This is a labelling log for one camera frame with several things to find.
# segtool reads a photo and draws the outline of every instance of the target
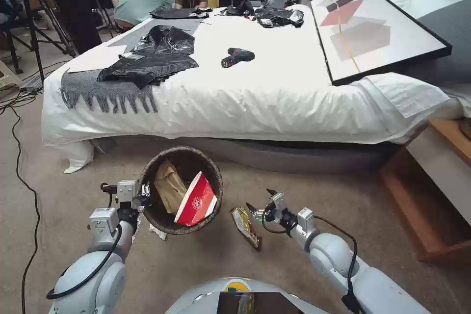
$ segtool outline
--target power drill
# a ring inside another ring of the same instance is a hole
[[[240,61],[251,61],[255,59],[255,54],[240,48],[229,48],[227,49],[229,56],[221,60],[221,65],[224,68],[236,65]]]

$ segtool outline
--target fringe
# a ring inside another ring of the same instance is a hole
[[[111,104],[113,105],[113,114],[116,114],[121,108],[123,114],[127,113],[125,102],[128,101],[131,105],[132,111],[137,114],[137,105],[136,105],[136,98],[142,103],[142,107],[146,111],[146,113],[150,113],[151,110],[149,109],[149,105],[147,104],[147,99],[149,99],[149,103],[152,108],[153,113],[157,113],[157,105],[152,96],[152,93],[145,93],[145,94],[132,94],[132,93],[118,93],[117,95],[107,94],[107,95],[99,95],[93,93],[86,93],[86,92],[76,92],[76,91],[68,91],[64,90],[63,88],[60,89],[60,94],[62,96],[62,100],[64,104],[69,109],[75,109],[77,101],[79,97],[82,96],[85,104],[87,104],[88,109],[93,111],[93,97],[96,98],[98,105],[103,113],[109,113],[109,104],[108,99],[110,100]]]

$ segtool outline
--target gold wrapper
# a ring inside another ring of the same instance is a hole
[[[231,210],[231,216],[239,232],[244,235],[255,249],[260,250],[262,247],[262,237],[256,235],[253,231],[247,211],[243,207],[235,207]]]

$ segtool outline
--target black garbage bag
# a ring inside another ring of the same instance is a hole
[[[195,37],[174,26],[154,26],[132,49],[146,53],[193,54]]]
[[[164,20],[179,20],[179,19],[198,19],[209,17],[211,8],[204,9],[166,9],[156,8],[151,11],[151,16]]]
[[[233,7],[232,5],[226,7],[221,11],[223,16],[253,16],[255,15],[254,7],[250,0],[244,0],[239,6]]]
[[[301,10],[259,8],[255,10],[255,18],[259,24],[266,28],[286,25],[293,25],[298,28],[304,23],[304,13]]]
[[[198,67],[198,63],[188,54],[135,53],[145,55],[145,57],[139,60],[121,58],[110,67],[101,70],[97,81],[133,82],[139,89],[142,89],[150,82],[155,84],[158,79],[163,81],[169,75]]]

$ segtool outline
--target abstract painting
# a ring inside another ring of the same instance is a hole
[[[313,0],[311,5],[333,84],[387,72],[414,57],[451,53],[448,43],[388,0]]]

